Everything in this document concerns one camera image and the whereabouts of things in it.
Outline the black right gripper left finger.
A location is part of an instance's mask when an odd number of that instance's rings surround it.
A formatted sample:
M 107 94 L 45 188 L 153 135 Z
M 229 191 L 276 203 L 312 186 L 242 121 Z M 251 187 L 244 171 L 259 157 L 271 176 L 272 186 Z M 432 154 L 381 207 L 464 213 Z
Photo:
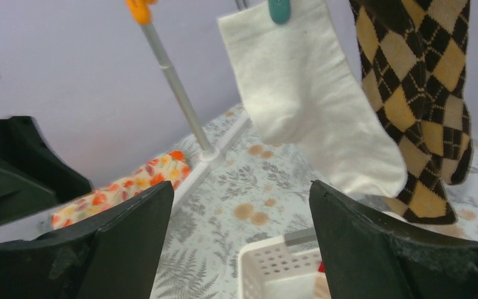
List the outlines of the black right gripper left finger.
M 149 298 L 173 200 L 163 181 L 34 240 L 0 243 L 0 298 Z

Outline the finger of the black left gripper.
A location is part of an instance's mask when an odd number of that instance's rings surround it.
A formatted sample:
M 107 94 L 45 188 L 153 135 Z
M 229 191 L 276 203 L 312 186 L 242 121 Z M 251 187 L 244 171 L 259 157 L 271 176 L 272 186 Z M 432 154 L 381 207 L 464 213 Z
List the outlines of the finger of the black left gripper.
M 0 225 L 92 192 L 50 148 L 31 116 L 0 119 Z

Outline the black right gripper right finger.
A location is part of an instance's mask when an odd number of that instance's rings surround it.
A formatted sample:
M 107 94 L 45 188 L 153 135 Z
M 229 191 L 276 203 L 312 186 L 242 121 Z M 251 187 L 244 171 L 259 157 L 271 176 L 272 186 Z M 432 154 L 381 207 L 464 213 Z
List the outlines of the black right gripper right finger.
M 309 192 L 332 298 L 478 298 L 478 242 L 438 234 L 316 180 Z

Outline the white sock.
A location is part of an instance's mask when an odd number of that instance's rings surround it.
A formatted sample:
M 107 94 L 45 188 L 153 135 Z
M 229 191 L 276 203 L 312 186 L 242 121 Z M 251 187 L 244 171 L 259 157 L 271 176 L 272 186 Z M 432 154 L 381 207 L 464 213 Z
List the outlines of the white sock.
M 345 58 L 325 1 L 291 1 L 277 24 L 263 2 L 220 17 L 243 107 L 261 140 L 294 144 L 318 177 L 348 194 L 395 197 L 407 181 Z

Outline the teal front clip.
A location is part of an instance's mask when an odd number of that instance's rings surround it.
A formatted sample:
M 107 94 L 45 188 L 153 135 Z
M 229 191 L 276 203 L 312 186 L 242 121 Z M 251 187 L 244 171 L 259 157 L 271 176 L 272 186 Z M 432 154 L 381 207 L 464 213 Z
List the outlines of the teal front clip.
M 290 0 L 267 0 L 271 20 L 278 25 L 283 25 L 290 20 Z

